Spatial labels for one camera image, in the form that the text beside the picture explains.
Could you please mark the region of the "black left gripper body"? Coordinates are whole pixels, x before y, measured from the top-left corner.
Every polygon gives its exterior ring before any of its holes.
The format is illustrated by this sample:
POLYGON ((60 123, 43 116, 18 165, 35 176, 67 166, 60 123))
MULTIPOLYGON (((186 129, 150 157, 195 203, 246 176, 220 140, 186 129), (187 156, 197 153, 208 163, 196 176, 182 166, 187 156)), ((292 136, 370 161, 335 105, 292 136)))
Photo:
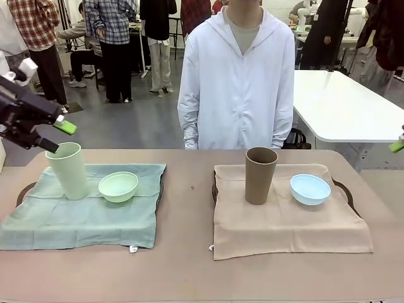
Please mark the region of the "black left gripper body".
POLYGON ((1 137, 22 147, 33 148, 41 137, 38 125, 53 125, 62 109, 25 88, 1 77, 1 137))

